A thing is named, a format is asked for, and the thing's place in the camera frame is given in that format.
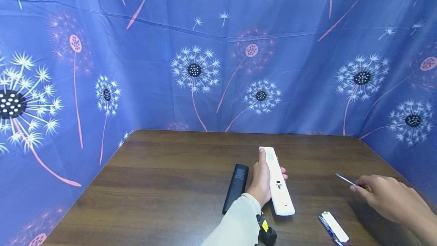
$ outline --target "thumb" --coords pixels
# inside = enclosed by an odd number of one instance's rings
[[[264,148],[259,149],[259,162],[260,163],[267,163],[266,151],[264,150]]]
[[[371,192],[368,192],[366,189],[364,189],[360,186],[352,185],[350,187],[350,189],[354,192],[357,192],[360,196],[365,198],[367,200],[367,202],[369,202],[369,200],[371,200],[374,197]]]

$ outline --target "dandelion pattern fabric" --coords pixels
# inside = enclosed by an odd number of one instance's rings
[[[391,123],[388,128],[400,142],[414,145],[428,139],[432,129],[431,103],[406,101],[391,111],[389,116]]]
[[[138,129],[352,136],[437,202],[437,0],[0,4],[0,245]]]
[[[352,101],[368,100],[371,94],[380,89],[382,82],[390,70],[389,60],[383,59],[377,54],[369,57],[357,56],[355,61],[350,61],[338,71],[336,92],[347,93]]]

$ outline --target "screwdriver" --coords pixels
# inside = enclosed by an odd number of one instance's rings
[[[351,182],[350,180],[346,179],[345,177],[341,176],[339,173],[336,173],[335,175],[336,175],[337,177],[339,177],[340,179],[343,179],[343,180],[347,181],[347,182],[350,183],[351,185],[360,186],[361,188],[366,189],[366,191],[368,191],[368,192],[372,192],[372,191],[371,191],[367,186],[353,183],[353,182]]]

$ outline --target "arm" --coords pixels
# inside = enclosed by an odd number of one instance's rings
[[[259,202],[249,194],[241,195],[202,246],[254,246],[259,234],[257,214],[261,214]]]
[[[379,214],[406,226],[428,245],[437,246],[437,216],[414,189],[378,175],[362,176],[357,183],[372,192],[359,186],[351,186],[351,190],[362,195]]]
[[[285,168],[281,171],[286,180]],[[254,246],[258,244],[259,225],[256,215],[271,198],[270,170],[264,149],[259,151],[259,161],[253,166],[253,177],[247,193],[232,203],[218,227],[202,246]]]

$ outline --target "black tape measure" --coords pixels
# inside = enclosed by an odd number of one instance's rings
[[[278,238],[276,231],[267,225],[267,221],[260,215],[256,215],[256,220],[259,225],[259,240],[264,243],[265,246],[273,246]]]

